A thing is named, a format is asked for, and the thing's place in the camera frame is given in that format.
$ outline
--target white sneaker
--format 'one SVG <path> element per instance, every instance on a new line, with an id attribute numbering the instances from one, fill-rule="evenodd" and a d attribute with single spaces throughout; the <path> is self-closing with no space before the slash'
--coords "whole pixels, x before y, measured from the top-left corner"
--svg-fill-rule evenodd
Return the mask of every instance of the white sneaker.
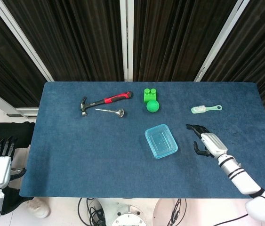
<path id="1" fill-rule="evenodd" d="M 29 211 L 37 218 L 46 218 L 50 213 L 49 206 L 40 198 L 34 197 L 25 202 Z"/>

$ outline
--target black curtain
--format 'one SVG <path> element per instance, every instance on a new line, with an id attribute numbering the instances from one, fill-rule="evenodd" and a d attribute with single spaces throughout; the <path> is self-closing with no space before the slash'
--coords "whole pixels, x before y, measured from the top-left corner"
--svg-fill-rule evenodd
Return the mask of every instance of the black curtain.
<path id="1" fill-rule="evenodd" d="M 256 82 L 265 107 L 265 1 L 250 1 L 203 81 Z"/>
<path id="2" fill-rule="evenodd" d="M 56 81 L 123 81 L 119 0 L 4 0 Z"/>
<path id="3" fill-rule="evenodd" d="M 14 107 L 38 107 L 45 82 L 0 18 L 0 97 Z"/>
<path id="4" fill-rule="evenodd" d="M 236 0 L 135 0 L 134 81 L 194 81 Z"/>

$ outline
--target scrub brush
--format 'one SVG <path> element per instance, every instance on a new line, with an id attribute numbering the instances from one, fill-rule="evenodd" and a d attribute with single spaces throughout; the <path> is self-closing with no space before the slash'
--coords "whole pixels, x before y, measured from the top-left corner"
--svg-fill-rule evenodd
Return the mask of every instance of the scrub brush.
<path id="1" fill-rule="evenodd" d="M 191 112 L 193 114 L 204 113 L 206 111 L 211 111 L 211 110 L 221 111 L 222 110 L 222 106 L 221 105 L 216 105 L 216 106 L 213 106 L 213 107 L 206 107 L 205 105 L 201 105 L 201 106 L 198 106 L 198 107 L 192 107 L 191 108 Z"/>

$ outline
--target transparent blue container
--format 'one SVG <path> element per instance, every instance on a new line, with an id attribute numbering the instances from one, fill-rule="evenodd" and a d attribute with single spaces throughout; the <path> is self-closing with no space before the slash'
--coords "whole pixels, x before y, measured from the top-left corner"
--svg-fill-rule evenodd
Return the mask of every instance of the transparent blue container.
<path id="1" fill-rule="evenodd" d="M 156 159 L 173 154 L 178 150 L 169 127 L 165 124 L 147 129 L 145 136 Z"/>

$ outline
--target claw hammer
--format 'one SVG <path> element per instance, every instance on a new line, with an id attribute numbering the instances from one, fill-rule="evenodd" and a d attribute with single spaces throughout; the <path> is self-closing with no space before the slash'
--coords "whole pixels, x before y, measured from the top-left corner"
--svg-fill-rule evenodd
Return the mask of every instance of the claw hammer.
<path id="1" fill-rule="evenodd" d="M 82 101 L 81 101 L 81 105 L 80 105 L 80 109 L 82 111 L 82 116 L 87 116 L 87 112 L 86 109 L 90 108 L 90 107 L 94 107 L 97 105 L 104 105 L 104 104 L 110 104 L 119 100 L 123 100 L 123 99 L 127 99 L 127 98 L 131 98 L 132 97 L 132 92 L 128 91 L 126 93 L 121 93 L 118 95 L 115 95 L 113 97 L 108 97 L 108 98 L 104 98 L 103 100 L 99 100 L 90 104 L 86 104 L 86 98 L 87 97 L 83 97 Z"/>

